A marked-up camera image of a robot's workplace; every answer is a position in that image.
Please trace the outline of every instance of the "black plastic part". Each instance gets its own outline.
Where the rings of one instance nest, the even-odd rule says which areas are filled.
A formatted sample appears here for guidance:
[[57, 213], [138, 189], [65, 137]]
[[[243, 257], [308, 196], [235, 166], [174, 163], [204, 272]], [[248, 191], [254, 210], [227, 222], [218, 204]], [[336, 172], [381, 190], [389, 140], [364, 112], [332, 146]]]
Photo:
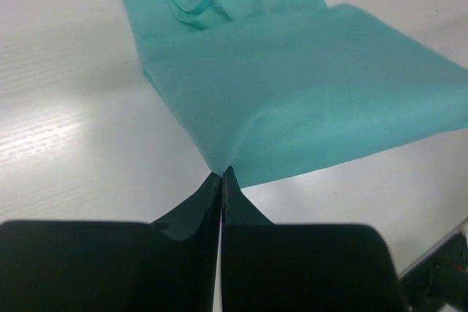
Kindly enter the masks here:
[[0, 311], [211, 311], [221, 178], [152, 224], [0, 226]]
[[371, 227], [274, 225], [223, 178], [222, 304], [231, 311], [406, 311]]
[[412, 310], [436, 312], [449, 303], [468, 311], [463, 306], [467, 269], [467, 239], [458, 232], [401, 278]]
[[[1, 225], [0, 311], [211, 311], [221, 213], [224, 312], [407, 310], [374, 229], [275, 225], [230, 168], [151, 224]], [[466, 244], [456, 235], [403, 277], [414, 311], [464, 302]]]
[[433, 273], [431, 295], [459, 311], [468, 312], [468, 274], [456, 267], [439, 267]]

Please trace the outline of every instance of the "fabric fold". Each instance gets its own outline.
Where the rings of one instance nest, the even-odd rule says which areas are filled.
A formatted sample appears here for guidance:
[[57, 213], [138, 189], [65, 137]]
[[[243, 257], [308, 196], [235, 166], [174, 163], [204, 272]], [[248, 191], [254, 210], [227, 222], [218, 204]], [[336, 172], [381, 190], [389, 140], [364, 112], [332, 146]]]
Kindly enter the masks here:
[[147, 78], [242, 186], [468, 126], [468, 71], [361, 9], [205, 1], [124, 3]]

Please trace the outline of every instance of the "teal fabric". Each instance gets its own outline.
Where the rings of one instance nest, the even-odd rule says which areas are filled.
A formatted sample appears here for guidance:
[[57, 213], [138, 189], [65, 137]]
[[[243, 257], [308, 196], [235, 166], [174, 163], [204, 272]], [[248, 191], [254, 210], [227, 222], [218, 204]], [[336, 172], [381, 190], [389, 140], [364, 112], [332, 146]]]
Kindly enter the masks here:
[[468, 127], [468, 71], [352, 5], [124, 3], [146, 77], [242, 186]]

